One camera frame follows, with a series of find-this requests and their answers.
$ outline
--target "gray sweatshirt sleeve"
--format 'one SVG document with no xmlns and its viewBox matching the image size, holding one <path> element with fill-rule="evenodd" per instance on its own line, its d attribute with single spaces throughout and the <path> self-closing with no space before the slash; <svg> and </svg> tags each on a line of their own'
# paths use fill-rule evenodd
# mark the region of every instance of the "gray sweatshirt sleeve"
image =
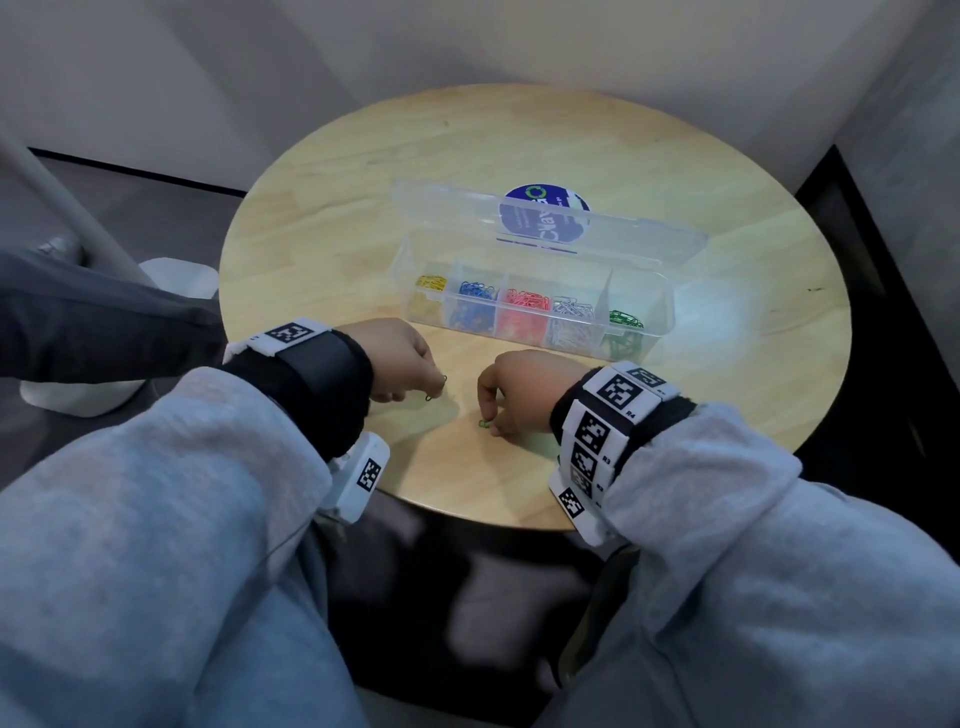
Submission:
<svg viewBox="0 0 960 728">
<path fill-rule="evenodd" d="M 274 585 L 330 486 L 212 369 L 0 493 L 0 724 L 168 725 Z"/>
<path fill-rule="evenodd" d="M 702 726 L 960 724 L 960 569 L 800 470 L 709 403 L 609 490 L 641 553 L 627 619 L 657 690 L 681 698 L 664 703 Z"/>
</svg>

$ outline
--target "gray pants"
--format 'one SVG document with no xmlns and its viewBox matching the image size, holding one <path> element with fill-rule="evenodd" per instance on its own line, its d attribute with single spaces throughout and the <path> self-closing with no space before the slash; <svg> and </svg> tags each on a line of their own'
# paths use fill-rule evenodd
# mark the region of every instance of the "gray pants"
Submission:
<svg viewBox="0 0 960 728">
<path fill-rule="evenodd" d="M 179 376 L 218 361 L 215 304 L 28 250 L 0 251 L 0 376 L 82 382 Z"/>
</svg>

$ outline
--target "sticker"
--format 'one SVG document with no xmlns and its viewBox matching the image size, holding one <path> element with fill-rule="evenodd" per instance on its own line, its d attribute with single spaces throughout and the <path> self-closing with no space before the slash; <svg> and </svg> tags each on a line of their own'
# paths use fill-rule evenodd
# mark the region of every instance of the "sticker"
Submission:
<svg viewBox="0 0 960 728">
<path fill-rule="evenodd" d="M 504 197 L 527 202 L 589 210 L 587 202 L 571 189 L 556 184 L 524 184 L 515 187 Z M 514 235 L 536 237 L 553 243 L 572 243 L 584 234 L 589 220 L 574 215 L 557 215 L 552 210 L 537 213 L 526 207 L 500 206 L 500 221 Z"/>
</svg>

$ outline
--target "white pole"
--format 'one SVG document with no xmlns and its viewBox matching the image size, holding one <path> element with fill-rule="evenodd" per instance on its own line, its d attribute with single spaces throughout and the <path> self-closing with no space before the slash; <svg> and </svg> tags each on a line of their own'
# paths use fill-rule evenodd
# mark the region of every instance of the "white pole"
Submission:
<svg viewBox="0 0 960 728">
<path fill-rule="evenodd" d="M 53 208 L 63 222 L 80 236 L 84 248 L 94 259 L 104 262 L 118 278 L 156 287 L 113 236 L 14 135 L 3 118 L 0 118 L 0 154 L 8 159 L 13 170 Z"/>
</svg>

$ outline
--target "box lid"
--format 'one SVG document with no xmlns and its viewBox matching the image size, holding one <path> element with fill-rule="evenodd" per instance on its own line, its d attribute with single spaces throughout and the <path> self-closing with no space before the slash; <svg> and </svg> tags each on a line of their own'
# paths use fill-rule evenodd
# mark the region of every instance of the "box lid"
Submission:
<svg viewBox="0 0 960 728">
<path fill-rule="evenodd" d="M 674 268 L 702 251 L 708 241 L 704 232 L 656 220 L 613 217 L 419 180 L 396 180 L 392 194 L 407 218 L 421 227 L 611 263 Z"/>
</svg>

